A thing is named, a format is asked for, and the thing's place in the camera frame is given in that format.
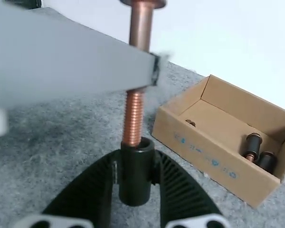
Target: open cardboard box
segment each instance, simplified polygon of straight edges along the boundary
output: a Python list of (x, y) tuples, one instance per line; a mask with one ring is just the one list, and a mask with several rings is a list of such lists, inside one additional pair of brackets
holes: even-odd
[[(241, 156), (252, 132), (277, 155), (273, 175)], [(252, 207), (285, 178), (285, 110), (212, 75), (161, 106), (152, 135)]]

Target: gray metal bar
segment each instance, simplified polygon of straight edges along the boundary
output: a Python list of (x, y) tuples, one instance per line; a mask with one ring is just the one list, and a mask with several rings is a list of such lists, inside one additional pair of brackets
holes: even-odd
[(75, 22), (0, 4), (0, 108), (149, 86), (154, 64)]

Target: gray carpet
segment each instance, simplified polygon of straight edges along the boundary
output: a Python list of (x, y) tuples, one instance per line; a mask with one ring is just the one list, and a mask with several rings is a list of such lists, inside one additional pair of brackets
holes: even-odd
[[(57, 14), (50, 9), (39, 12)], [(143, 135), (151, 137), (156, 109), (203, 77), (169, 64), (158, 87), (145, 95)], [(40, 212), (80, 172), (119, 147), (124, 92), (59, 100), (10, 111), (10, 133), (0, 138), (0, 228)], [(213, 198), (234, 228), (285, 228), (285, 182), (258, 209), (252, 209), (154, 140)], [(113, 195), (112, 227), (158, 228), (159, 188), (141, 207), (130, 208)]]

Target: copper threaded rod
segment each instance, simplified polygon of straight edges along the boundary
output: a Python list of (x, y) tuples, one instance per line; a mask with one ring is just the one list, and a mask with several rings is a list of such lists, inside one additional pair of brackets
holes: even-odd
[[(130, 28), (130, 45), (149, 52), (155, 3), (133, 0)], [(127, 91), (123, 143), (135, 147), (141, 142), (143, 124), (143, 88)]]
[(253, 161), (255, 160), (255, 156), (254, 156), (253, 154), (248, 154), (248, 155), (246, 156), (246, 159), (247, 159), (248, 161), (253, 162)]

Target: white wall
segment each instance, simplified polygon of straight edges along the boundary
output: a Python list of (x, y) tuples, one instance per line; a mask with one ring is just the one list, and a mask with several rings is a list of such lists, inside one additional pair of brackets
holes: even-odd
[[(128, 42), (119, 0), (43, 0), (66, 17)], [(285, 108), (285, 0), (168, 0), (154, 15), (151, 51), (214, 74)]]

